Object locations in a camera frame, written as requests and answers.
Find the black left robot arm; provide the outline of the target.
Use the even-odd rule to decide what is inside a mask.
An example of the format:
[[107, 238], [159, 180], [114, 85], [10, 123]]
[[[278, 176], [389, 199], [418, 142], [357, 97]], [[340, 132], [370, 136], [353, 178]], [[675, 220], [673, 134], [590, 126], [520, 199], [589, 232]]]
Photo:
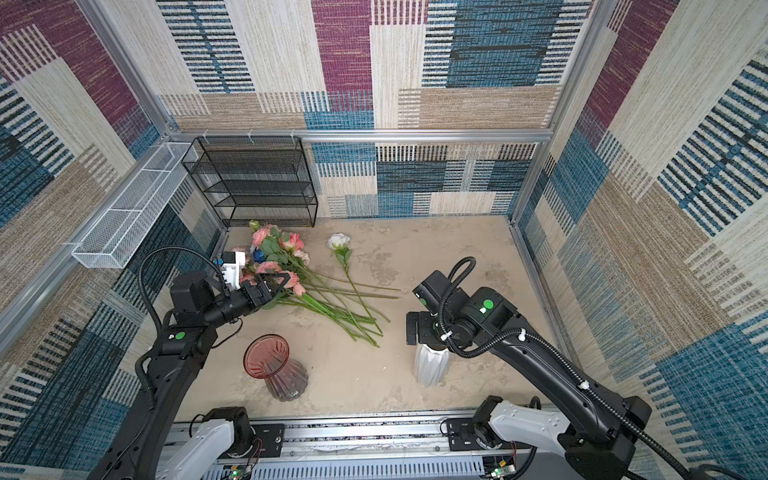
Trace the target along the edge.
[[218, 338], [217, 329], [258, 311], [287, 286], [287, 273], [257, 276], [237, 290], [216, 294], [203, 272], [177, 277], [171, 286], [173, 324], [163, 323], [139, 361], [143, 392], [131, 406], [91, 479], [150, 479], [177, 412]]

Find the white ribbed ceramic vase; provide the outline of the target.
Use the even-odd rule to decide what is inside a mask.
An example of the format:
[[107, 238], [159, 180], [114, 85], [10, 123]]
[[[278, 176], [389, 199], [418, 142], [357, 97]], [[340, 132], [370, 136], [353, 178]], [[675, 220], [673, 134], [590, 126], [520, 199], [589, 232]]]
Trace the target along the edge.
[[416, 381], [424, 387], [436, 386], [445, 377], [450, 359], [451, 352], [449, 350], [436, 350], [428, 345], [420, 344], [417, 347], [414, 361]]

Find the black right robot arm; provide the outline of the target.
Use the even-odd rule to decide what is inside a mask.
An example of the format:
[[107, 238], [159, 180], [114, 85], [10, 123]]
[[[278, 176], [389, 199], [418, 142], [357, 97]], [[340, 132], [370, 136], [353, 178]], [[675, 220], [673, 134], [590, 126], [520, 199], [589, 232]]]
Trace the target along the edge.
[[584, 479], [631, 479], [630, 464], [650, 407], [599, 384], [532, 328], [497, 291], [473, 295], [434, 271], [414, 288], [423, 310], [406, 316], [406, 341], [449, 352], [475, 346], [504, 361], [551, 400], [546, 413], [490, 395], [472, 418], [476, 442], [486, 449], [522, 443], [554, 453]]

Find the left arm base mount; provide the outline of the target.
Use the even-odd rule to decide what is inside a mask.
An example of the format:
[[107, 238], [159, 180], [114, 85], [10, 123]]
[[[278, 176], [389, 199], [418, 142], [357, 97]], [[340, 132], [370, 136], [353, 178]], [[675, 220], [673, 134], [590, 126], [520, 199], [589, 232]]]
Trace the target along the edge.
[[206, 413], [194, 439], [205, 436], [206, 445], [217, 452], [216, 459], [277, 458], [282, 452], [284, 423], [254, 424], [243, 406], [219, 407]]

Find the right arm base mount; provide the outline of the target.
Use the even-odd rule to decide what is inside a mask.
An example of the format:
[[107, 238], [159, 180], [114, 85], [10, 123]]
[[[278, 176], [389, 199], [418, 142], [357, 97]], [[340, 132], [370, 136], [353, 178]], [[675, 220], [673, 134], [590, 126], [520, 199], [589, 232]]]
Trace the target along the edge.
[[451, 451], [480, 451], [511, 449], [510, 442], [502, 441], [490, 427], [493, 409], [500, 404], [499, 396], [488, 396], [467, 418], [446, 418], [441, 421], [439, 430], [448, 440]]

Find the blue artificial rose stem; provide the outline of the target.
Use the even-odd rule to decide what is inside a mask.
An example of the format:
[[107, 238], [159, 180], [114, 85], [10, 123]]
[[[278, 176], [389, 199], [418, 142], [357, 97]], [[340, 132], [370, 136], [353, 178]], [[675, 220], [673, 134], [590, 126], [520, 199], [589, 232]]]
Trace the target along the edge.
[[259, 249], [253, 250], [252, 257], [253, 257], [253, 261], [257, 264], [260, 264], [266, 261], [265, 254]]

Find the red ribbed glass vase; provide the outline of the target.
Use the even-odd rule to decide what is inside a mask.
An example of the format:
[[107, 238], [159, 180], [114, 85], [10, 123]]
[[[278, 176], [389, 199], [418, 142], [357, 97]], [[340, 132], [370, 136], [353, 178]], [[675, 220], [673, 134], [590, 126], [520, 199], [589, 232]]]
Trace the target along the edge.
[[298, 399], [309, 383], [306, 367], [291, 356], [288, 341], [276, 334], [255, 339], [244, 353], [243, 367], [250, 377], [263, 380], [281, 402]]

